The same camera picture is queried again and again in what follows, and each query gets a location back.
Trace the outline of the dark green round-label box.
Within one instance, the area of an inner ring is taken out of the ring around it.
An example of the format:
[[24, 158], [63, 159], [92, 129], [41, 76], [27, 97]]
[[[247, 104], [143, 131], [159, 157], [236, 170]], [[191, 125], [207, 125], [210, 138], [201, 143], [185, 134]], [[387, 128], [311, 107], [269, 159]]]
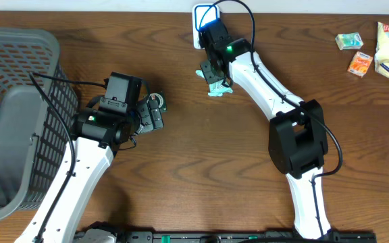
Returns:
[[151, 100], [156, 100], [158, 103], [158, 107], [162, 113], [167, 112], [167, 103], [165, 99], [164, 92], [153, 92], [150, 94]]

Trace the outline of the teal wrapper packet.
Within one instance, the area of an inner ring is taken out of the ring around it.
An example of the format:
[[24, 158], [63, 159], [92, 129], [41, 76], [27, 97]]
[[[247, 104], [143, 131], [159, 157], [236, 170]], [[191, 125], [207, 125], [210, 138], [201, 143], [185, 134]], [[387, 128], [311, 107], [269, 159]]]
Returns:
[[208, 95], [210, 97], [222, 97], [224, 94], [232, 94], [233, 90], [227, 81], [222, 80], [209, 85]]

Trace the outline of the green tissue pack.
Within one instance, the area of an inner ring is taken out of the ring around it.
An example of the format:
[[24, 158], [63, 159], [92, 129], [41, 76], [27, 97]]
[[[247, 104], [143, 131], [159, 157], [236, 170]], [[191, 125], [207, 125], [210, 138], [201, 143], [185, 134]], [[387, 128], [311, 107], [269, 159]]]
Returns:
[[364, 43], [358, 32], [348, 34], [338, 34], [335, 38], [340, 50], [360, 49]]

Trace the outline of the orange snack packet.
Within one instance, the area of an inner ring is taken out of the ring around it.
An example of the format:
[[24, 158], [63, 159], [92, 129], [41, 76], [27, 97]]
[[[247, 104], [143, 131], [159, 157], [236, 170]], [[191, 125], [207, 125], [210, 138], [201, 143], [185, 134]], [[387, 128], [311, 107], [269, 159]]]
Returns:
[[353, 59], [351, 60], [347, 71], [356, 76], [364, 77], [372, 61], [373, 61], [373, 57], [364, 54], [360, 51], [357, 51]]

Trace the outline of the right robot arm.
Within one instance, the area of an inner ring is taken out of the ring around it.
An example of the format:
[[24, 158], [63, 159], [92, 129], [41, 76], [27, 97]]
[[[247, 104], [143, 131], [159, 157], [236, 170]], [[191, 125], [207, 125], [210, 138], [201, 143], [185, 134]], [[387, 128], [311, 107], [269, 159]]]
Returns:
[[325, 239], [332, 227], [321, 179], [331, 132], [324, 124], [321, 105], [315, 100], [305, 102], [285, 88], [243, 38], [198, 40], [197, 48], [207, 54], [201, 70], [208, 83], [229, 80], [239, 85], [266, 116], [268, 153], [289, 183], [296, 233], [306, 239]]

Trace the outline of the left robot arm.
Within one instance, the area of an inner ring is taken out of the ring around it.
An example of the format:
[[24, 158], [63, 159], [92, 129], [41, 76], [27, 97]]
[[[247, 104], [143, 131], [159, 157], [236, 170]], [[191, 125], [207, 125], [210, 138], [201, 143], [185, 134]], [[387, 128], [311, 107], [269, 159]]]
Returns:
[[17, 242], [117, 242], [118, 232], [94, 226], [76, 233], [80, 218], [121, 144], [161, 129], [160, 101], [148, 95], [132, 110], [102, 98], [98, 109], [82, 110], [73, 124], [61, 165], [41, 206]]

